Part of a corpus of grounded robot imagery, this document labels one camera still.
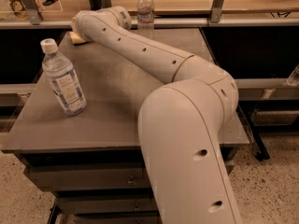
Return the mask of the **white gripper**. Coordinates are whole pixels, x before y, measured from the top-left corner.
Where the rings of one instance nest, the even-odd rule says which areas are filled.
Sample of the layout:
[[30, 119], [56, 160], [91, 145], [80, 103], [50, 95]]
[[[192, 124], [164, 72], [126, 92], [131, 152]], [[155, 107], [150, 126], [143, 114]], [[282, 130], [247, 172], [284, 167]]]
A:
[[92, 40], [87, 35], [85, 35], [85, 33], [82, 29], [83, 18], [88, 14], [89, 14], [88, 10], [83, 10], [83, 11], [80, 11], [78, 14], [76, 14], [71, 20], [71, 28], [72, 28], [72, 31], [78, 37], [80, 37], [81, 39], [83, 39], [86, 42], [92, 42]]

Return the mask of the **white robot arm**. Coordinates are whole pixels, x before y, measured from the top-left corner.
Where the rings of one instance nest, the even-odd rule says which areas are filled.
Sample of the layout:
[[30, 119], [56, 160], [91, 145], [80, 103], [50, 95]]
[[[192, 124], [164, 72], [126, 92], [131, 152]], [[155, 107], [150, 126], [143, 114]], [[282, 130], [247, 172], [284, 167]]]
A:
[[162, 82], [143, 102], [138, 136], [163, 224], [243, 224], [221, 156], [238, 104], [231, 75], [187, 51], [131, 32], [123, 7], [81, 11], [73, 31]]

